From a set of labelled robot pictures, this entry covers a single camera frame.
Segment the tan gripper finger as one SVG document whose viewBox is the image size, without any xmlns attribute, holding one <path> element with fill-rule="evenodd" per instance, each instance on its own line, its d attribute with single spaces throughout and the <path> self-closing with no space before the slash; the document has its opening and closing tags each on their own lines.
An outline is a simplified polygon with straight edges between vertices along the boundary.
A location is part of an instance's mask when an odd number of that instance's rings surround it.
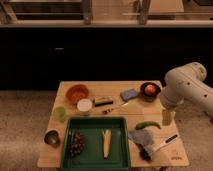
<svg viewBox="0 0 213 171">
<path fill-rule="evenodd" d="M 169 126 L 174 120 L 175 114 L 175 111 L 164 109 L 162 111 L 162 124 L 164 126 Z"/>
</svg>

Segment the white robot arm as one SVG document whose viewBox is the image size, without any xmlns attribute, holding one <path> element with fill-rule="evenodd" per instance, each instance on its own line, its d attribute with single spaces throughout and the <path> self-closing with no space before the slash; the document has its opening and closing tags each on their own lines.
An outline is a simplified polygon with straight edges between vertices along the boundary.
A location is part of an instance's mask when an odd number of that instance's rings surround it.
<svg viewBox="0 0 213 171">
<path fill-rule="evenodd" d="M 199 105 L 213 120 L 213 87 L 204 83 L 206 68 L 191 62 L 169 70 L 164 77 L 166 86 L 159 99 L 166 110 L 174 110 L 185 99 Z"/>
</svg>

